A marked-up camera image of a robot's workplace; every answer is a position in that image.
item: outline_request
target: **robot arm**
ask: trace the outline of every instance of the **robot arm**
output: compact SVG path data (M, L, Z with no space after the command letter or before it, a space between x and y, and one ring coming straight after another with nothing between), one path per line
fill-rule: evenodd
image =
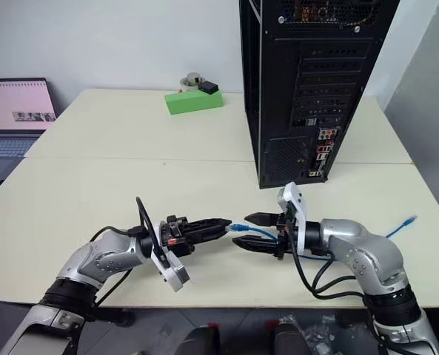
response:
M143 205L140 200L138 203L141 210ZM164 280L177 291L190 279L177 257L193 253L195 244L222 237L231 223L223 219L189 223L185 217L169 216L166 222L152 226L142 211L141 221L140 226L127 231L105 227L101 238L76 250L0 355L76 354L85 322L110 319L96 302L98 291L110 276L130 271L151 258Z
M278 259L293 253L299 270L298 255L306 249L316 255L331 254L346 264L359 282L364 305L380 336L377 339L385 343L389 354L439 355L438 341L412 292L402 254L391 240L369 233L352 220L307 222L306 205L294 183L280 190L278 204L284 213L256 213L245 218L260 226L277 226L277 243L256 236L234 238L234 243Z

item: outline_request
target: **laptop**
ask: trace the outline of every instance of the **laptop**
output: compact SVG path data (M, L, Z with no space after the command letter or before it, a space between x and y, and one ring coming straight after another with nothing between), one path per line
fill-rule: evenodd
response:
M0 180L55 120L46 79L0 79Z

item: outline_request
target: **green foam block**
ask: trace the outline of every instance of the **green foam block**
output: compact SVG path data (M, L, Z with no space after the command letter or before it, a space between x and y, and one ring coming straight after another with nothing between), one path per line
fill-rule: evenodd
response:
M193 90L165 95L165 101L170 113L175 115L177 113L221 107L222 94L220 90L211 95L200 90Z

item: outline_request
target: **white desk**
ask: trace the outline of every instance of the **white desk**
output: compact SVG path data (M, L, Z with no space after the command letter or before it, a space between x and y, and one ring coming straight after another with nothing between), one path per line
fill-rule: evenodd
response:
M439 306L439 206L409 164L335 164L325 184L301 187L309 219L350 218L401 249L422 306ZM279 212L277 189L259 190L253 163L28 158L0 188L0 300L38 302L74 250L105 225L138 223L135 196L150 216L241 220ZM121 306L362 306L354 297L319 301L303 287L291 257L277 261L234 246L230 236L183 258L192 278L174 294L149 263L106 301ZM320 263L306 261L309 277ZM333 266L327 279L348 274ZM358 289L347 282L336 291Z
M224 106L171 115L162 91L88 89L27 157L253 161L242 94ZM411 163L374 98L363 98L338 163Z

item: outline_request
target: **computer tower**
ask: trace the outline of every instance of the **computer tower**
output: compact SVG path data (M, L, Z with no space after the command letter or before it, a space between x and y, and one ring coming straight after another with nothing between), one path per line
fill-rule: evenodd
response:
M398 0L239 1L259 186L324 182Z

